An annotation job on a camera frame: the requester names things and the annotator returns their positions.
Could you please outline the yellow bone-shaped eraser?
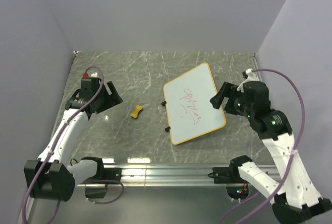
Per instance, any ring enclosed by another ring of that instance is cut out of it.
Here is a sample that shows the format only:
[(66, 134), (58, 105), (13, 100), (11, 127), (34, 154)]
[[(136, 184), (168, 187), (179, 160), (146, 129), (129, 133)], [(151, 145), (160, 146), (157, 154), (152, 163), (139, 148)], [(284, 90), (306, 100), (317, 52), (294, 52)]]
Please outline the yellow bone-shaped eraser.
[(130, 117), (137, 119), (142, 110), (143, 110), (143, 106), (136, 105), (134, 111), (130, 114)]

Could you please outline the yellow-framed whiteboard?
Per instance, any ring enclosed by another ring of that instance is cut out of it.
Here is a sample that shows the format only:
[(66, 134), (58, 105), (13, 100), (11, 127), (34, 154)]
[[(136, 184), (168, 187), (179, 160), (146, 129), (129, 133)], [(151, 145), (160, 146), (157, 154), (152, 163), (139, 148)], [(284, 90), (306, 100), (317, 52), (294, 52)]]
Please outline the yellow-framed whiteboard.
[(217, 88), (208, 63), (203, 62), (163, 86), (168, 128), (172, 145), (179, 145), (223, 128), (223, 109), (210, 99)]

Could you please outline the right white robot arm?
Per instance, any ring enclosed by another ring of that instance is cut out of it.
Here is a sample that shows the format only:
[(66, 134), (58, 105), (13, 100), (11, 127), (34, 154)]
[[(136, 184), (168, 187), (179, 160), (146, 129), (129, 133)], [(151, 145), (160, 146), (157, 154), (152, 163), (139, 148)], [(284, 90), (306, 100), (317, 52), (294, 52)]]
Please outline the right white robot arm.
[(216, 184), (251, 184), (269, 199), (279, 223), (302, 223), (331, 210), (331, 200), (317, 191), (295, 149), (295, 138), (287, 117), (271, 108), (267, 86), (261, 81), (249, 81), (241, 87), (239, 90), (237, 85), (224, 82), (210, 102), (218, 109), (227, 98), (225, 112), (249, 121), (285, 182), (275, 181), (246, 155), (230, 160), (228, 167), (214, 167), (208, 176)]

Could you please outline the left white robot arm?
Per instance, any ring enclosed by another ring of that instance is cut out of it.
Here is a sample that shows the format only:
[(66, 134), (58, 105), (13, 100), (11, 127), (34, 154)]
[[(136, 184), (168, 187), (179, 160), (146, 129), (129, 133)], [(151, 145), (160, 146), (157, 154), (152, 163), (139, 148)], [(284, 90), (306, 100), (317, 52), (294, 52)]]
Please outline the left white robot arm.
[(93, 114), (102, 113), (123, 100), (114, 84), (99, 77), (83, 77), (81, 86), (65, 104), (65, 111), (50, 143), (36, 160), (24, 166), (30, 197), (67, 202), (78, 184), (105, 179), (101, 158), (83, 157), (68, 166), (74, 145)]

